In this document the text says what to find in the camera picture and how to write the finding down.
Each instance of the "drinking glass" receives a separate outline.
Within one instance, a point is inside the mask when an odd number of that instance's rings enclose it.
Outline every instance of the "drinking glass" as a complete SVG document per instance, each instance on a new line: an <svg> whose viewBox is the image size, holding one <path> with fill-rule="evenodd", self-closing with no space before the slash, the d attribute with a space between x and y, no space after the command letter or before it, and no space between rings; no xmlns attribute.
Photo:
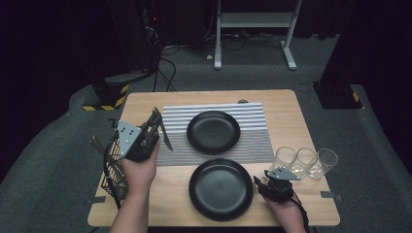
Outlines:
<svg viewBox="0 0 412 233"><path fill-rule="evenodd" d="M278 167L285 167L290 170L291 165L296 160L296 152L288 147L281 147L276 150L275 160L270 167L270 170L275 170Z"/></svg>
<svg viewBox="0 0 412 233"><path fill-rule="evenodd" d="M297 151L296 161L291 166L291 172L300 178L303 178L318 161L318 156L310 149L302 148Z"/></svg>
<svg viewBox="0 0 412 233"><path fill-rule="evenodd" d="M316 162L309 170L308 175L314 179L321 179L334 166L336 166L338 157L333 150L320 149L318 150L318 162Z"/></svg>

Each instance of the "black plate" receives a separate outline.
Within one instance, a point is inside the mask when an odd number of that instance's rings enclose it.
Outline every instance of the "black plate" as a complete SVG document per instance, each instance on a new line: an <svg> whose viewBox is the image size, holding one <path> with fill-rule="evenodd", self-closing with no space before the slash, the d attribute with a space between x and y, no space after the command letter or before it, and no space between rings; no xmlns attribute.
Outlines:
<svg viewBox="0 0 412 233"><path fill-rule="evenodd" d="M191 175L189 197L203 216L215 221L234 220L251 206L252 179L246 169L233 160L211 159Z"/></svg>
<svg viewBox="0 0 412 233"><path fill-rule="evenodd" d="M231 149L239 140L240 126L233 116L221 111L207 111L195 116L188 125L192 146L207 154Z"/></svg>

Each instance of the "striped placemat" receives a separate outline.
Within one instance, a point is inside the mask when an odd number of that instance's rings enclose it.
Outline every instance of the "striped placemat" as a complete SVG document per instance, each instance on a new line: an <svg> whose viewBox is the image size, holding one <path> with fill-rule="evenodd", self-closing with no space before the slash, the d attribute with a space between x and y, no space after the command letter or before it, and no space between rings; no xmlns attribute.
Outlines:
<svg viewBox="0 0 412 233"><path fill-rule="evenodd" d="M222 111L233 116L240 125L240 138L230 150L219 155L206 155L195 149L187 137L189 122L206 111ZM261 103L164 106L163 123L172 144L160 146L157 166L199 165L211 158L228 158L238 163L267 163L273 160L266 120Z"/></svg>

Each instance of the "white metal frame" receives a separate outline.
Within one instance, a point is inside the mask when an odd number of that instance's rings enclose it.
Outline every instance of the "white metal frame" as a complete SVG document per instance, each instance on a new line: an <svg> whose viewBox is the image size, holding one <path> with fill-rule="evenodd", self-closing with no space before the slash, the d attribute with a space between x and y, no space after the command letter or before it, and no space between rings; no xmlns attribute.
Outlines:
<svg viewBox="0 0 412 233"><path fill-rule="evenodd" d="M286 41L281 41L288 66L296 70L291 50L289 48L292 40L294 27L299 15L302 0L296 0L294 11L290 13L222 13L221 1L218 0L217 33L215 47L215 69L222 69L222 42L221 31L225 27L288 27Z"/></svg>

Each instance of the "gray floor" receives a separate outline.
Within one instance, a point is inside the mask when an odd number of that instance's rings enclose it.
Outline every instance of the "gray floor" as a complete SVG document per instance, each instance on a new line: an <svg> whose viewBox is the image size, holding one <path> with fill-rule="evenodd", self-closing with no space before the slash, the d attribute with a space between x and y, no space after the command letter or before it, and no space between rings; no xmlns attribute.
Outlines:
<svg viewBox="0 0 412 233"><path fill-rule="evenodd" d="M341 222L315 232L410 232L412 223L411 177L385 137L367 100L365 90L354 85L364 109L325 110L311 83L325 69L336 38L294 38L292 54L297 64L290 71L279 44L248 43L240 50L223 50L223 68L216 71L213 49L181 47L164 50L162 58L177 68L173 86L184 90L292 89L295 91L317 149L339 155L338 166L327 175ZM225 42L240 48L239 42ZM161 61L161 71L171 77L172 66ZM127 93L152 91L154 77L133 83ZM156 91L165 91L162 78ZM114 133L116 111L86 112L82 105L90 86L79 90L67 114L48 125L26 147L0 188L0 232L107 232L87 224L90 202L102 173L102 157L88 140L97 135L107 143ZM151 229L151 232L273 232L273 229Z"/></svg>

